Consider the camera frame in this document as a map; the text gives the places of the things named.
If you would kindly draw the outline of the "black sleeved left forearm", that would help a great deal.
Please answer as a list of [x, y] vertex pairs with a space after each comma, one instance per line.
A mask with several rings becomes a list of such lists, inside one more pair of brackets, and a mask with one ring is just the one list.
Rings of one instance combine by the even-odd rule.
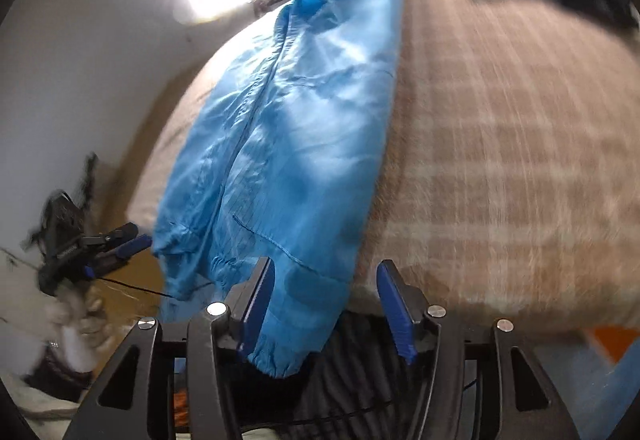
[[35, 368], [22, 377], [29, 387], [48, 396], [78, 403], [92, 383], [92, 372], [77, 372], [58, 359], [50, 344], [46, 345]]

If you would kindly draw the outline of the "white gloved left hand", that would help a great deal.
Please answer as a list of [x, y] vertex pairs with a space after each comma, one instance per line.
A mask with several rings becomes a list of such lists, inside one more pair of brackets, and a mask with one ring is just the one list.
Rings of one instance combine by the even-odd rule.
[[50, 346], [66, 368], [92, 372], [114, 344], [101, 294], [94, 287], [62, 283], [46, 307], [51, 327]]

